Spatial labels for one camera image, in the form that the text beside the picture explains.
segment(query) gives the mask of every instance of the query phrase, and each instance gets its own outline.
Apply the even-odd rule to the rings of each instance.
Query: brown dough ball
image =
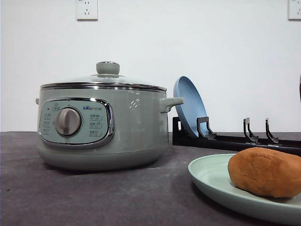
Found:
[[[301,192],[301,157],[253,147],[230,158],[228,172],[239,188],[257,195],[294,197]]]

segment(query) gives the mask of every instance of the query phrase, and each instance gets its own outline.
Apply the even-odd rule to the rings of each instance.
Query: stainless steel rim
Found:
[[[166,93],[166,91],[158,89],[141,89],[132,87],[113,87],[113,86],[61,86],[61,87],[46,87],[41,88],[41,90],[53,90],[53,89],[114,89],[114,90],[133,90],[133,91],[147,91],[147,92],[157,92]]]
[[[135,88],[135,89],[152,89],[166,92],[166,88],[160,86],[142,85],[142,84],[131,84],[131,83],[102,83],[102,82],[63,82],[63,83],[50,83],[41,86],[44,88],[65,88],[73,87],[74,89],[79,89],[79,87],[113,87],[113,88]]]

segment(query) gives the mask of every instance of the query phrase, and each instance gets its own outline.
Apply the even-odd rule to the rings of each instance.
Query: pot handle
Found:
[[[163,98],[159,100],[159,109],[161,113],[167,113],[173,106],[182,104],[184,104],[183,97]]]

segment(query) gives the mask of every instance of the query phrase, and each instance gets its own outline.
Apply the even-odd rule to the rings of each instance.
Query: plate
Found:
[[[235,187],[228,174],[228,161],[233,155],[217,154],[193,160],[188,170],[196,186],[212,200],[236,212],[300,226],[301,194],[294,198],[269,198]]]
[[[183,97],[183,105],[177,105],[178,116],[185,130],[192,138],[198,138],[197,118],[207,116],[204,103],[197,88],[189,78],[182,76],[174,85],[174,97]],[[200,129],[203,134],[208,134],[206,123],[201,123]]]

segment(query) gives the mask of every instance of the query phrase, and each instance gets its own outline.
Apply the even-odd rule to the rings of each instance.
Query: power outlet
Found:
[[[77,0],[77,20],[98,20],[98,0]]]
[[[288,19],[301,20],[301,0],[288,0]]]

